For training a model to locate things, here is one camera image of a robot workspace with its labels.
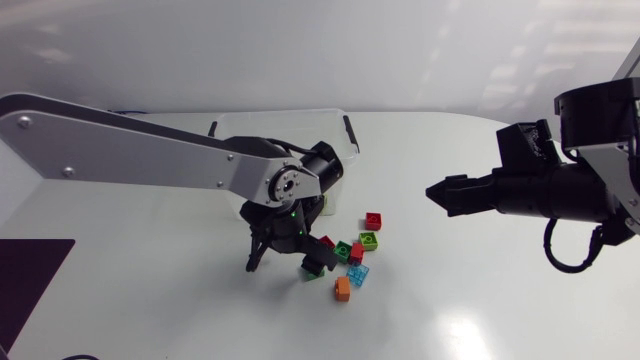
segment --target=plastic container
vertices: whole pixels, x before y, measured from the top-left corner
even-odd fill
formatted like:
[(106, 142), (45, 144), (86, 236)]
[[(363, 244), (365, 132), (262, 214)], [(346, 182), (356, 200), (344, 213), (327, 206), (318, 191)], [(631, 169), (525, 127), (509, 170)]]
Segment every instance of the plastic container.
[[(213, 136), (221, 140), (233, 136), (260, 136), (307, 149), (324, 141), (336, 151), (344, 167), (344, 176), (349, 174), (349, 167), (360, 153), (349, 117), (338, 109), (226, 113), (218, 117), (214, 126)], [(343, 181), (344, 178), (324, 194), (325, 207), (321, 215), (336, 213)], [(238, 214), (246, 200), (233, 193), (227, 196), (233, 211)]]

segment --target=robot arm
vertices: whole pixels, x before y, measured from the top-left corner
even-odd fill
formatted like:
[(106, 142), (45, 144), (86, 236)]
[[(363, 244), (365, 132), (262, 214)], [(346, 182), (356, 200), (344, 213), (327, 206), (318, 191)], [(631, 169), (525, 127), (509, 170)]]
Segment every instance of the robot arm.
[[(46, 179), (228, 190), (248, 200), (247, 271), (267, 248), (306, 254), (315, 274), (337, 257), (309, 235), (323, 193), (343, 175), (331, 146), (274, 139), (218, 140), (29, 94), (0, 99), (0, 137)], [(291, 151), (302, 152), (300, 159)]]
[[(546, 120), (514, 124), (497, 132), (501, 168), (479, 179), (447, 177), (426, 195), (449, 216), (495, 209), (547, 217), (544, 248), (551, 264), (567, 273), (584, 271), (603, 245), (640, 234), (638, 99), (640, 79), (634, 78), (566, 92), (555, 99), (555, 112), (562, 150), (573, 163), (560, 161)], [(582, 264), (565, 265), (553, 256), (558, 219), (600, 223)]]

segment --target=green block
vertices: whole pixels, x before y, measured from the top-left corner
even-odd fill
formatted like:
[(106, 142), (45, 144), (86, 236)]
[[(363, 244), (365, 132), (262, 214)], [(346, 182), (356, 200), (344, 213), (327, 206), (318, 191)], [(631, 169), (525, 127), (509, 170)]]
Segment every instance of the green block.
[(315, 279), (317, 279), (319, 277), (323, 277), (323, 276), (324, 276), (324, 269), (322, 269), (322, 271), (320, 272), (320, 275), (318, 275), (318, 276), (315, 276), (312, 273), (307, 271), (307, 280), (315, 280)]
[(361, 233), (360, 242), (365, 251), (373, 251), (378, 248), (378, 239), (375, 233)]
[(346, 264), (347, 260), (349, 260), (349, 254), (351, 254), (351, 245), (342, 241), (338, 241), (338, 244), (336, 245), (336, 248), (333, 249), (333, 252), (338, 255), (338, 261)]

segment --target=blue block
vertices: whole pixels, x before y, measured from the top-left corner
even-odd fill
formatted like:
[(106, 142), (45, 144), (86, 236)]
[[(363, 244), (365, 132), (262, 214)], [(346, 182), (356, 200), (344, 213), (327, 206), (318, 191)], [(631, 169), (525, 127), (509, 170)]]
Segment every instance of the blue block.
[(362, 286), (364, 282), (364, 278), (367, 277), (369, 273), (369, 268), (364, 265), (353, 265), (349, 267), (347, 270), (347, 276), (349, 277), (349, 281), (353, 285)]

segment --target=lego brick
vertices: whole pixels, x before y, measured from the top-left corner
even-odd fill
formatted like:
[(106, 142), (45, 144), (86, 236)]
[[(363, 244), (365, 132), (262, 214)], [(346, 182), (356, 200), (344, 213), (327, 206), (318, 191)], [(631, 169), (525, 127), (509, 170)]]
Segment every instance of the lego brick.
[(351, 255), (349, 255), (349, 264), (362, 264), (364, 257), (364, 246), (361, 243), (354, 243), (351, 247)]
[(382, 215), (378, 213), (367, 213), (364, 228), (371, 231), (378, 231), (382, 228)]
[(323, 236), (318, 241), (327, 245), (331, 250), (336, 248), (336, 244), (334, 244), (333, 241), (331, 241), (331, 239), (328, 236)]
[(338, 261), (343, 264), (346, 264), (349, 261), (349, 254), (351, 254), (351, 245), (338, 241), (336, 248), (333, 249), (333, 252), (338, 255)]
[(351, 295), (351, 287), (349, 286), (349, 278), (346, 276), (339, 276), (336, 279), (336, 300), (349, 301)]
[(349, 281), (356, 286), (362, 286), (364, 278), (367, 277), (368, 273), (369, 268), (364, 265), (353, 265), (349, 267), (349, 270), (347, 270)]
[(308, 281), (310, 281), (310, 280), (315, 280), (315, 279), (317, 279), (317, 278), (319, 278), (319, 277), (323, 277), (323, 276), (324, 276), (324, 269), (322, 269), (322, 271), (320, 272), (320, 275), (318, 275), (318, 276), (315, 276), (315, 275), (313, 275), (312, 273), (310, 273), (310, 272), (308, 272), (308, 271), (307, 271), (307, 280), (308, 280)]
[(378, 248), (378, 239), (375, 233), (361, 233), (360, 242), (365, 251), (373, 251)]

